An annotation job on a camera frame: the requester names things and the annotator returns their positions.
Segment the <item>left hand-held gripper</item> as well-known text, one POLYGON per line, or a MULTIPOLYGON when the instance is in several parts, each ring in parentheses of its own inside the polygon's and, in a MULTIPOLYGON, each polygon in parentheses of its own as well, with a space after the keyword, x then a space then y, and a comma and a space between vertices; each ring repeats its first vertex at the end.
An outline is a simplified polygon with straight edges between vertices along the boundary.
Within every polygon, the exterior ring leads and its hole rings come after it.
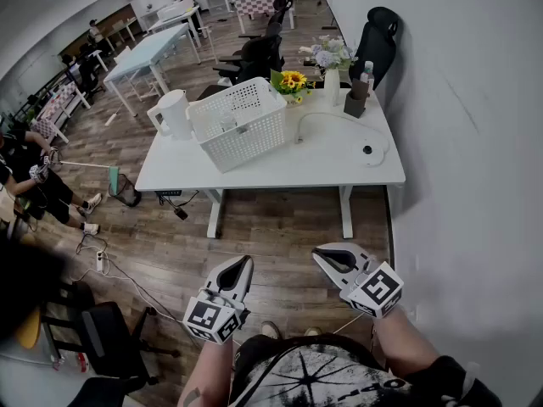
POLYGON ((253 272, 254 261, 248 255, 230 258, 212 269, 206 288, 189 300, 182 320, 189 333, 206 342, 225 344, 250 314, 244 298, 253 272), (231 293, 232 297, 222 293, 231 293))

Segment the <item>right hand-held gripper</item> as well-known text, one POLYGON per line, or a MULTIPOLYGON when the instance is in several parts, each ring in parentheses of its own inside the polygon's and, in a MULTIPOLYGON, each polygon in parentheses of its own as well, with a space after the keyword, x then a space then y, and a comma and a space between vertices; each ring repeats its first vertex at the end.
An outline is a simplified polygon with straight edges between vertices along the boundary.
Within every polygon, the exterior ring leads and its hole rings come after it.
POLYGON ((368 256, 355 243, 326 243, 312 250, 313 259, 324 273, 338 288, 343 288, 340 297, 352 309, 382 319, 401 299, 404 282, 387 262, 369 274, 356 276, 356 270, 366 270, 370 265, 368 256))

